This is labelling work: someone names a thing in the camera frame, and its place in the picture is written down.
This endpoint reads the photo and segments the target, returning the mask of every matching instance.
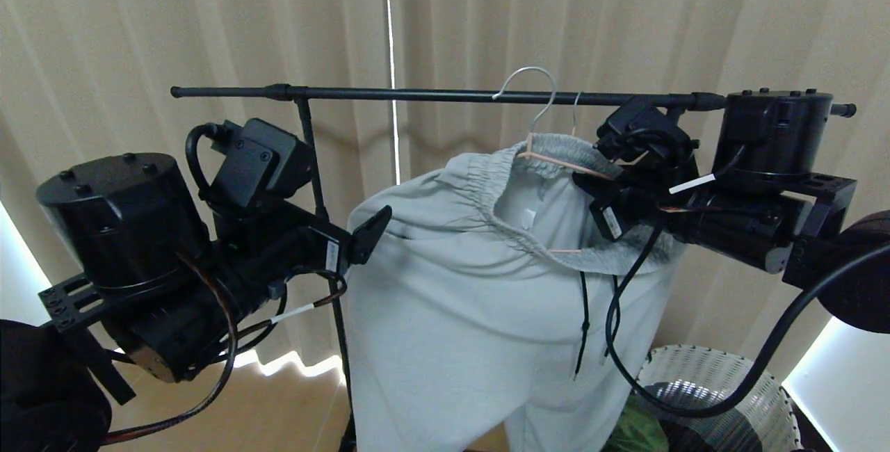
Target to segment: clothes hanger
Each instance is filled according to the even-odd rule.
[[[524,67],[516,70],[515,72],[513,72],[510,76],[508,76],[508,78],[506,78],[505,81],[503,81],[503,85],[501,86],[500,90],[498,92],[496,92],[495,94],[493,94],[492,100],[497,100],[498,97],[501,97],[501,95],[503,94],[503,91],[506,90],[506,86],[510,84],[510,81],[512,81],[512,79],[516,75],[521,74],[521,72],[527,72],[527,71],[542,72],[544,75],[546,75],[547,78],[550,80],[550,86],[552,88],[552,91],[550,93],[550,100],[547,101],[547,105],[544,106],[544,109],[542,109],[540,112],[538,112],[537,115],[535,115],[535,118],[531,120],[531,126],[528,127],[528,136],[525,141],[525,151],[522,152],[521,154],[516,155],[516,157],[517,158],[534,158],[534,159],[541,160],[541,161],[549,161],[549,163],[555,163],[556,165],[559,165],[560,167],[566,167],[566,169],[575,170],[575,171],[578,171],[578,172],[581,172],[584,174],[588,174],[588,175],[594,176],[594,177],[601,177],[601,179],[613,180],[612,177],[607,176],[604,173],[597,172],[595,170],[591,170],[586,167],[581,167],[581,165],[576,165],[574,163],[568,163],[568,161],[562,161],[562,160],[558,160],[556,158],[552,158],[550,156],[538,154],[538,153],[535,153],[534,151],[532,151],[532,149],[531,149],[532,148],[532,140],[534,138],[535,126],[537,125],[537,121],[540,120],[540,118],[542,116],[544,116],[544,113],[547,113],[547,110],[550,109],[550,106],[553,106],[553,101],[556,99],[556,80],[553,78],[553,75],[550,74],[550,72],[548,72],[546,69],[544,69],[540,66],[524,66]],[[578,92],[578,96],[575,97],[575,104],[572,107],[572,135],[573,136],[575,135],[575,128],[576,128],[576,125],[578,124],[578,117],[575,114],[575,108],[578,106],[579,98],[581,98],[581,92]]]

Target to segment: white surface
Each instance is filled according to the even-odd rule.
[[[833,318],[785,379],[785,389],[841,452],[890,450],[890,335]]]
[[[50,319],[38,299],[38,292],[50,282],[25,246],[22,235],[0,205],[0,318],[31,325]]]

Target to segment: curtain fold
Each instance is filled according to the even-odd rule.
[[[302,135],[293,104],[175,100],[169,87],[387,87],[386,11],[385,0],[0,0],[3,205],[50,280],[79,266],[36,204],[42,180],[127,151],[174,155],[183,170],[185,136],[204,122],[260,117]],[[390,107],[311,109],[325,201],[343,225],[354,205],[394,183]],[[212,177],[222,157],[203,143],[200,155]],[[311,189],[293,201],[312,210]],[[296,306],[323,297],[327,284],[296,279],[290,291]],[[284,325],[259,347],[261,361],[297,350],[314,364],[337,353],[330,309]]]
[[[832,118],[816,169],[859,180],[848,224],[890,206],[890,3],[884,0],[392,0],[400,87],[489,88],[524,65],[541,65],[560,91],[736,92],[819,88],[854,102]],[[548,90],[539,74],[512,90]],[[525,138],[540,109],[520,104],[398,106],[401,171],[413,177],[455,154],[490,152]],[[595,140],[611,109],[578,110],[578,135]],[[569,106],[538,131],[568,133]],[[721,113],[687,113],[709,169]],[[775,275],[692,248],[681,265],[658,344],[692,342],[751,357],[798,292]],[[811,306],[770,364],[783,377],[827,321]]]

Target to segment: floor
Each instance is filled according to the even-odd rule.
[[[192,382],[167,385],[138,367],[117,365],[137,396],[123,407],[112,405],[112,430],[153,423],[189,410],[207,395],[222,369],[222,364],[217,364]],[[265,376],[257,363],[250,363],[235,369],[216,402],[196,417],[102,450],[336,452],[347,420],[349,402],[339,370],[308,377],[301,375],[295,364],[287,363]],[[508,452],[503,429],[496,428],[471,449]]]

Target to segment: clothing tag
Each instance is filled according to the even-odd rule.
[[[624,231],[621,230],[621,225],[617,223],[615,212],[611,210],[611,207],[606,207],[606,210],[603,211],[603,217],[606,220],[606,224],[609,226],[609,231],[613,234],[613,239],[617,239],[624,233]]]
[[[535,224],[535,216],[537,216],[536,211],[526,209],[522,214],[522,229],[531,229],[531,226]]]
[[[337,265],[340,263],[340,245],[333,240],[327,241],[327,256],[325,256],[325,268],[328,271],[338,273]]]

